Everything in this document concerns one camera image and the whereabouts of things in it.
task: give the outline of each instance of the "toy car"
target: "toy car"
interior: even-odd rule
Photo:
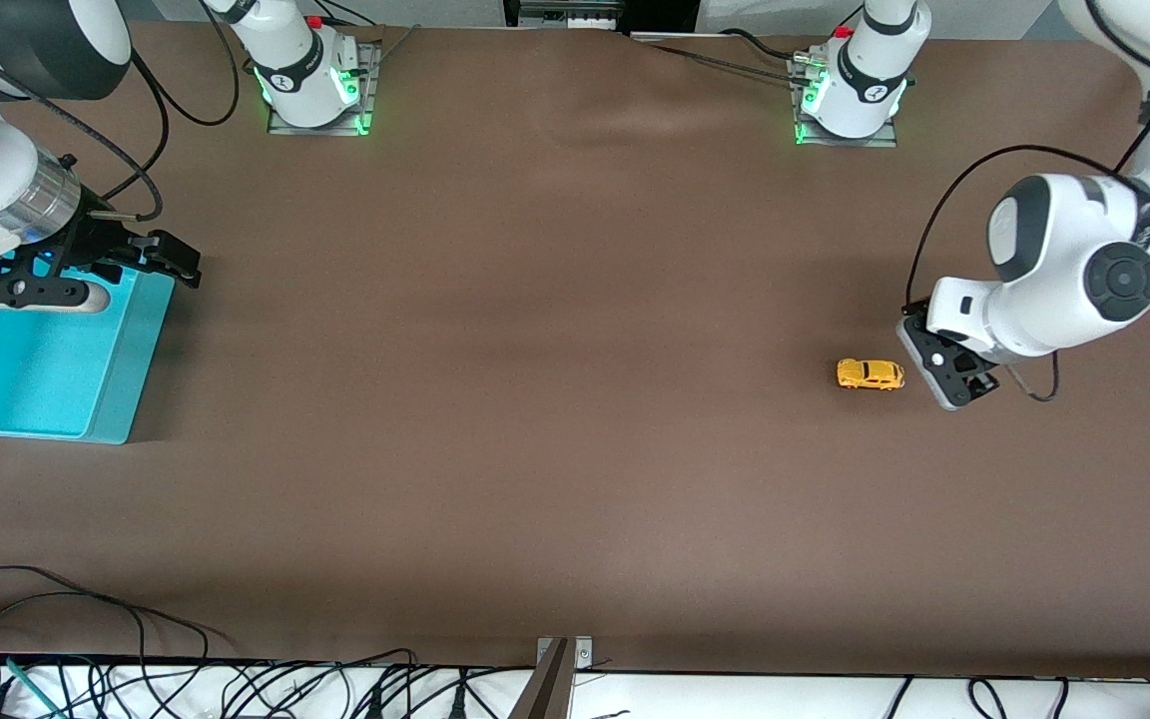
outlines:
[[[889,359],[843,359],[836,362],[836,383],[845,389],[898,389],[904,368]]]

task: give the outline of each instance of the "blue tray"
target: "blue tray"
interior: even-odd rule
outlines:
[[[123,444],[174,282],[123,273],[103,313],[0,309],[0,436]]]

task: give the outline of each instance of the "brown tabletop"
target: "brown tabletop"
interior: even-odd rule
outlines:
[[[223,108],[209,28],[132,32],[189,109]],[[1014,141],[1110,162],[1137,83],[1040,41],[931,41],[917,74],[898,150],[795,146],[775,82],[607,32],[421,29],[352,140],[266,136],[244,76],[237,117],[174,117],[154,168],[155,224],[206,277],[132,441],[0,438],[0,564],[214,625],[224,655],[524,663],[577,633],[626,668],[1150,674],[1150,314],[1068,351],[1052,405],[1005,387],[944,413],[919,382],[831,376],[903,359],[908,260],[965,165]],[[154,145],[138,78],[76,108]],[[91,186],[125,174],[8,115]],[[1072,169],[980,170],[919,290],[990,276],[991,205]],[[0,647],[133,651],[80,602],[9,624]]]

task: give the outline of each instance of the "green wire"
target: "green wire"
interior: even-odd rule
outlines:
[[[45,716],[44,719],[51,719],[52,716],[63,714],[63,711],[60,711],[60,706],[56,706],[55,702],[51,701],[49,696],[45,695],[45,693],[41,693],[40,688],[38,688],[38,684],[33,683],[33,680],[31,678],[26,678],[26,675],[24,675],[24,670],[21,670],[20,666],[12,658],[8,658],[8,660],[6,660],[6,665],[8,665],[8,672],[12,672],[13,676],[16,678],[17,681],[20,681],[22,684],[24,684],[24,688],[26,688],[29,693],[31,693],[34,697],[37,697],[37,699],[40,701],[41,704],[51,711],[51,714]]]

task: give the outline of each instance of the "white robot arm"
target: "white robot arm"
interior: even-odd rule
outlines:
[[[354,38],[302,18],[293,0],[206,0],[255,63],[264,99],[288,124],[335,122],[360,101]]]
[[[122,82],[131,38],[113,0],[0,3],[0,72],[49,99],[95,100]],[[0,77],[0,101],[26,92]],[[164,231],[141,237],[116,220],[56,159],[0,117],[0,306],[83,311],[108,304],[92,282],[61,277],[77,268],[106,282],[123,269],[163,273],[197,286],[198,254]]]
[[[1150,3],[1090,1],[1124,41],[1150,56]],[[1122,54],[1099,32],[1086,0],[1060,5],[1082,33]],[[1124,59],[1144,87],[1150,125],[1150,68]],[[1098,339],[1150,309],[1150,129],[1127,181],[1022,178],[988,222],[999,282],[944,277],[929,299],[904,309],[899,337],[940,405],[958,410],[994,390],[988,372],[995,366]]]
[[[822,47],[825,72],[802,109],[835,136],[875,135],[895,114],[929,35],[930,8],[922,0],[866,0],[853,33]]]

